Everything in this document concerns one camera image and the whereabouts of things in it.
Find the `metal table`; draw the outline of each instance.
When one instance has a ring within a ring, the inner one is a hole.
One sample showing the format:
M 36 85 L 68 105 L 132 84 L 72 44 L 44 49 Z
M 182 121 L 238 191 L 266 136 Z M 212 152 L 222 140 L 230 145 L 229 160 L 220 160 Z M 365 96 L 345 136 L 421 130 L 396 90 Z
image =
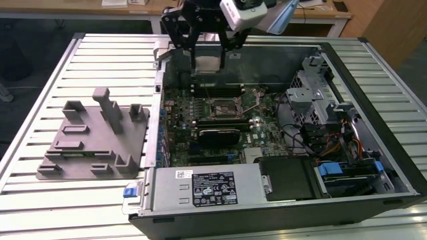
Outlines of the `metal table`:
M 66 100 L 93 106 L 93 88 L 109 87 L 110 98 L 120 105 L 140 103 L 150 107 L 153 47 L 156 41 L 168 40 L 165 35 L 76 34 L 0 162 L 0 240 L 146 239 L 121 213 L 124 186 L 137 179 L 40 181 L 36 169 L 60 127 Z M 329 42 L 416 166 L 427 174 L 427 108 L 368 43 L 353 38 L 276 36 L 252 36 L 248 41 Z M 344 88 L 337 85 L 337 89 L 345 99 Z M 421 240 L 427 238 L 425 222 L 427 206 L 419 204 L 357 224 L 205 239 Z

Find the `blue connector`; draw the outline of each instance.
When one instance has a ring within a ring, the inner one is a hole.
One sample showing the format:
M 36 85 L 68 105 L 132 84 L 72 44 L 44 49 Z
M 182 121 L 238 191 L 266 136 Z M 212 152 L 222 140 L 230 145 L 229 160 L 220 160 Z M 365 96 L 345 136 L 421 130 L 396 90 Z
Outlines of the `blue connector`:
M 228 162 L 233 161 L 234 156 L 234 154 L 226 154 Z

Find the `motherboard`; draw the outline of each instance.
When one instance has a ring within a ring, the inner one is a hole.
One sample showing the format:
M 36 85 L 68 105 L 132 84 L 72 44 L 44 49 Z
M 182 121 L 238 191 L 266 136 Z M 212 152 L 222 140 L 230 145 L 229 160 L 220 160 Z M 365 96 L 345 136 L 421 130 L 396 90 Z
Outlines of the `motherboard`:
M 286 155 L 277 97 L 264 86 L 166 88 L 169 166 L 244 164 L 257 157 Z

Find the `blue latch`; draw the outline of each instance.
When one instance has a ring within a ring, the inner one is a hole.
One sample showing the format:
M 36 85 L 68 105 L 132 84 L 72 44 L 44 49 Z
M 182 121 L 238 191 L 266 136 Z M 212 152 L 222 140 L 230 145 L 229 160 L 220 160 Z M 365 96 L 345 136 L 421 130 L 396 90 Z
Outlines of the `blue latch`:
M 234 158 L 234 154 L 226 154 L 228 162 L 232 162 Z
M 340 164 L 337 162 L 323 163 L 317 167 L 317 169 L 319 169 L 320 176 L 324 176 L 327 174 L 341 174 L 343 173 Z
M 383 166 L 381 162 L 375 161 L 373 164 L 375 164 L 376 170 L 377 170 L 379 172 L 384 171 L 384 166 Z
M 136 198 L 137 194 L 136 194 L 136 187 L 126 187 L 122 191 L 122 197 L 126 198 Z
M 166 116 L 166 111 L 161 108 L 160 109 L 160 117 L 164 118 Z

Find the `warning label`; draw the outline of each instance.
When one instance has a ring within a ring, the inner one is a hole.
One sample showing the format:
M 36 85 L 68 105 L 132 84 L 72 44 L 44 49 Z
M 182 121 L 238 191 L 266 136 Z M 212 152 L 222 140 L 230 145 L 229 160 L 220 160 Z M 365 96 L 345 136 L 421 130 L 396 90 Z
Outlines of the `warning label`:
M 192 175 L 192 205 L 208 207 L 237 204 L 237 191 L 232 171 Z

